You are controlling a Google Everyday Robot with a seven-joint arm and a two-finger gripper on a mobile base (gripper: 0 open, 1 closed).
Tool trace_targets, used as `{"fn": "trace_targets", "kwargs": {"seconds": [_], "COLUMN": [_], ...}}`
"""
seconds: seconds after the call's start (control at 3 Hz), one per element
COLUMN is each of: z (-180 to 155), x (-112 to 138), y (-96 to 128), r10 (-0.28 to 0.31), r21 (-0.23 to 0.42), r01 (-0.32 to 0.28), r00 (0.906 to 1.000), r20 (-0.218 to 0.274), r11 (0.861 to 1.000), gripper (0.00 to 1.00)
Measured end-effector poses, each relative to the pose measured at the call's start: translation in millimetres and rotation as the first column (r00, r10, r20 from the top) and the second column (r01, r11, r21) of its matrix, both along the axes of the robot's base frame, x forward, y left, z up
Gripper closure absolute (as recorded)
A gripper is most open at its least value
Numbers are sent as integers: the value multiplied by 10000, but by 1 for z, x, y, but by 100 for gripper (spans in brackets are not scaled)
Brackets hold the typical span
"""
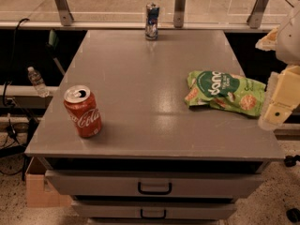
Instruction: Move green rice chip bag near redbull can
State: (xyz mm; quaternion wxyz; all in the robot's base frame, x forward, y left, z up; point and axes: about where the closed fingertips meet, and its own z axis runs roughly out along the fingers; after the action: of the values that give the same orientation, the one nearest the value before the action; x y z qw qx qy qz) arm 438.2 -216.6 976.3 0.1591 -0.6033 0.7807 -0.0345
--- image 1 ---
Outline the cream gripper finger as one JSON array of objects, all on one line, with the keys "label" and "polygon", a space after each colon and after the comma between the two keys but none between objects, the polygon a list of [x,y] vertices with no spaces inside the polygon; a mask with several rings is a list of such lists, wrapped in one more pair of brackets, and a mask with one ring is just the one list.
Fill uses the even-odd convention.
[{"label": "cream gripper finger", "polygon": [[266,87],[258,125],[264,130],[280,127],[300,104],[300,67],[288,65],[280,73],[272,72]]},{"label": "cream gripper finger", "polygon": [[262,51],[274,51],[277,46],[278,28],[272,29],[266,36],[262,37],[255,44],[255,48]]}]

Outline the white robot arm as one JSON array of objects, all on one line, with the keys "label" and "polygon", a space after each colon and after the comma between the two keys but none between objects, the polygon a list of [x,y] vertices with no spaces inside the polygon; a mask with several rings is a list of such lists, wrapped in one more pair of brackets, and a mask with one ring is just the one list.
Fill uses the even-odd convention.
[{"label": "white robot arm", "polygon": [[255,47],[275,51],[276,58],[287,65],[280,73],[271,73],[258,121],[261,129],[275,130],[300,104],[300,5],[279,27],[259,39]]}]

